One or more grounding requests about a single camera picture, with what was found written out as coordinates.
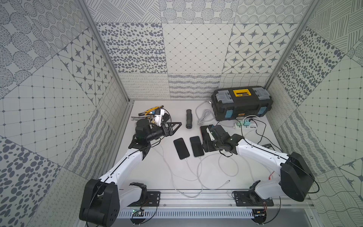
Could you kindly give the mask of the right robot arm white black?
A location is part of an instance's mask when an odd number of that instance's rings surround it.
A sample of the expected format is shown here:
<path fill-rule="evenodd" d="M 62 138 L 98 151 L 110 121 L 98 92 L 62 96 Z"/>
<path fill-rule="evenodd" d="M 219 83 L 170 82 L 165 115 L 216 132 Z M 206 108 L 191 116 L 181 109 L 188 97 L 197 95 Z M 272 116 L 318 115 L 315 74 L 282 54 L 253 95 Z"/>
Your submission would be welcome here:
<path fill-rule="evenodd" d="M 200 130 L 206 152 L 226 151 L 248 157 L 277 174 L 272 180 L 255 181 L 249 190 L 244 192 L 242 198 L 251 205 L 281 196 L 303 202 L 315 182 L 312 171 L 299 153 L 286 154 L 268 149 L 242 135 L 229 135 L 221 125 L 202 126 Z"/>

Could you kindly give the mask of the blue case phone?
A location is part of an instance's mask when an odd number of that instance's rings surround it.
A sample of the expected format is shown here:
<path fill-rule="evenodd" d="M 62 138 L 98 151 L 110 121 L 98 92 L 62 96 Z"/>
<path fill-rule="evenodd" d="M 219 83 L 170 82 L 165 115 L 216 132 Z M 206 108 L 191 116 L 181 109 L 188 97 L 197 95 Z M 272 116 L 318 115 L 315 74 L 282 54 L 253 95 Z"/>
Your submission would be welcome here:
<path fill-rule="evenodd" d="M 177 151 L 178 157 L 180 160 L 186 159 L 190 157 L 190 153 L 186 147 L 185 141 L 183 138 L 178 138 L 174 140 L 175 149 Z"/>

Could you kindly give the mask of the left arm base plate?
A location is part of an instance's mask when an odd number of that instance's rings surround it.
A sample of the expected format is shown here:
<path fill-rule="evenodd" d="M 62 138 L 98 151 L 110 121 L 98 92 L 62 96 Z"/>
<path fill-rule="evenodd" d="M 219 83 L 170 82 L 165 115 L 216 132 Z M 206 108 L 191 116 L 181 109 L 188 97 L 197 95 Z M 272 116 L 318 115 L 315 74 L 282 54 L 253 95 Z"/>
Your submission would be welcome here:
<path fill-rule="evenodd" d="M 160 191 L 150 191 L 147 190 L 144 193 L 141 193 L 141 198 L 128 205 L 128 207 L 158 207 L 160 204 Z"/>

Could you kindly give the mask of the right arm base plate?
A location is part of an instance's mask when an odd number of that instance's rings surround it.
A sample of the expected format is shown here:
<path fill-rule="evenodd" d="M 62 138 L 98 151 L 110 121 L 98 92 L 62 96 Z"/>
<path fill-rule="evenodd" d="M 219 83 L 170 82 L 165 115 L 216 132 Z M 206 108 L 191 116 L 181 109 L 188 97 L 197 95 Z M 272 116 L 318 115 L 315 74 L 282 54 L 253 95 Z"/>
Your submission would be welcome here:
<path fill-rule="evenodd" d="M 248 191 L 233 191 L 232 198 L 237 207 L 257 207 L 267 205 L 268 207 L 274 206 L 272 199 L 263 200 L 255 192 Z"/>

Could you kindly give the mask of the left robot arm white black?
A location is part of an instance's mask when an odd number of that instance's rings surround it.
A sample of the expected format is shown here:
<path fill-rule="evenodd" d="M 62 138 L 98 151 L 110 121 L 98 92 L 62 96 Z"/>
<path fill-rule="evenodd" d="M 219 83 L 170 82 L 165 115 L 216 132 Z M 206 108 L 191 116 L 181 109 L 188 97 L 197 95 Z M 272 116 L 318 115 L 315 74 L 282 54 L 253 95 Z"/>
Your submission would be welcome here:
<path fill-rule="evenodd" d="M 102 227 L 110 227 L 119 212 L 131 205 L 143 205 L 147 200 L 147 187 L 133 182 L 126 190 L 121 189 L 132 170 L 145 159 L 153 140 L 172 136 L 181 122 L 162 122 L 160 125 L 148 119 L 136 122 L 135 134 L 124 157 L 99 179 L 86 183 L 80 206 L 79 219 Z"/>

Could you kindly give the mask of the green case phone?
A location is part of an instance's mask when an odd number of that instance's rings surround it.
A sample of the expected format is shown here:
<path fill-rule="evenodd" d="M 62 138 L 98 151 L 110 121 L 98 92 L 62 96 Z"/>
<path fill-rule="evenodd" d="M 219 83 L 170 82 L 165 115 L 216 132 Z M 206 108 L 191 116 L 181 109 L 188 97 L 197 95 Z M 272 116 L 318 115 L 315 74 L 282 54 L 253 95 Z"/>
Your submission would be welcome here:
<path fill-rule="evenodd" d="M 194 157 L 204 156 L 204 150 L 199 136 L 190 137 L 190 143 Z"/>

